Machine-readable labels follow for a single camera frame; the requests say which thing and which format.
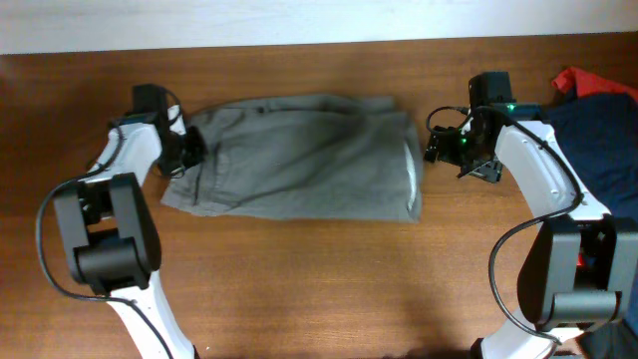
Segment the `grey shorts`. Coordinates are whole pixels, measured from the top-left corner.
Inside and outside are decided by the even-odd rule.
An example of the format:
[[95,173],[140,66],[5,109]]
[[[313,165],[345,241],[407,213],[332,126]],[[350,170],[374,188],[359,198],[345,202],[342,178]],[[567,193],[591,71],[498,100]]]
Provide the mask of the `grey shorts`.
[[202,110],[200,164],[173,179],[162,204],[199,216],[416,222],[422,150],[391,97],[308,95]]

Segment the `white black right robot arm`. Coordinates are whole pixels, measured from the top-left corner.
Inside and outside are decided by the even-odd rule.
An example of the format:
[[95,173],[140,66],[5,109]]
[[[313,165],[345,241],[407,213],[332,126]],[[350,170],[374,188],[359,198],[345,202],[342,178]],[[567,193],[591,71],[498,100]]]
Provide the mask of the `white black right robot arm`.
[[[456,127],[429,126],[425,161],[456,166],[461,176],[491,183],[514,177],[532,218],[493,246],[487,275],[506,320],[478,339],[470,357],[553,358],[559,346],[620,321],[630,306],[637,264],[637,224],[617,217],[580,179],[562,152],[549,118],[537,104],[518,102],[506,72],[469,81],[470,103]],[[495,279],[496,257],[515,234],[537,236],[517,278],[518,307],[504,304]]]

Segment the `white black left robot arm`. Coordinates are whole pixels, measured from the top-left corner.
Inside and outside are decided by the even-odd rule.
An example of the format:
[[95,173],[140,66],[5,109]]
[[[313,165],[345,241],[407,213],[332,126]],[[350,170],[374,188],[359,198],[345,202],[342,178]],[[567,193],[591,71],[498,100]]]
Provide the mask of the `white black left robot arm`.
[[67,179],[36,214],[38,259],[47,269],[43,217],[55,209],[67,265],[87,294],[48,282],[62,295],[109,305],[144,358],[195,359],[160,280],[160,235],[142,191],[148,174],[177,179],[205,153],[200,134],[185,126],[178,97],[155,84],[132,89],[133,107],[110,124],[108,142],[86,174]]

